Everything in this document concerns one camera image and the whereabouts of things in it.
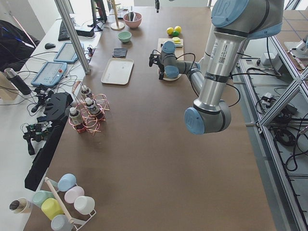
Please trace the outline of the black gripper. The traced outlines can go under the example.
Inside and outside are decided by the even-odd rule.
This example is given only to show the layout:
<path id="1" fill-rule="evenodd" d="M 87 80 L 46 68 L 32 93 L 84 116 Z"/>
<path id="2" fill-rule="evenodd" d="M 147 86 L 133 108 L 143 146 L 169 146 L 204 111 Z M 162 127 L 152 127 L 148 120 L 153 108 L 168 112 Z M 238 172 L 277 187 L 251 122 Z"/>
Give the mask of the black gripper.
<path id="1" fill-rule="evenodd" d="M 165 75 L 165 67 L 161 61 L 160 55 L 157 56 L 156 61 L 159 68 L 159 80 L 163 80 Z"/>

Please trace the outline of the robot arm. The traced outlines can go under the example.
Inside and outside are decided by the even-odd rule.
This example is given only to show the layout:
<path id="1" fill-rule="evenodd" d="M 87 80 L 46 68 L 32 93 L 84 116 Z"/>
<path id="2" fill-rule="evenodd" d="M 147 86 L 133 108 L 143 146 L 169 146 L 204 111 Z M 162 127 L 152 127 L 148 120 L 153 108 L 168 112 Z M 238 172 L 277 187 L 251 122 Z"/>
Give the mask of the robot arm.
<path id="1" fill-rule="evenodd" d="M 206 55 L 199 63 L 182 60 L 176 56 L 178 45 L 172 40 L 166 40 L 160 45 L 160 50 L 153 50 L 149 57 L 149 66 L 157 65 L 159 78 L 176 79 L 186 75 L 198 95 L 198 101 L 216 106 L 221 99 L 228 80 L 232 76 L 236 63 L 239 61 L 239 48 L 242 43 L 233 40 L 216 40 L 211 55 Z"/>
<path id="2" fill-rule="evenodd" d="M 189 77 L 203 80 L 199 96 L 186 109 L 186 128 L 193 134 L 220 132 L 231 122 L 231 112 L 221 99 L 229 76 L 238 61 L 237 53 L 246 41 L 277 35 L 282 28 L 282 0 L 219 0 L 211 21 L 215 42 L 204 74 Z"/>

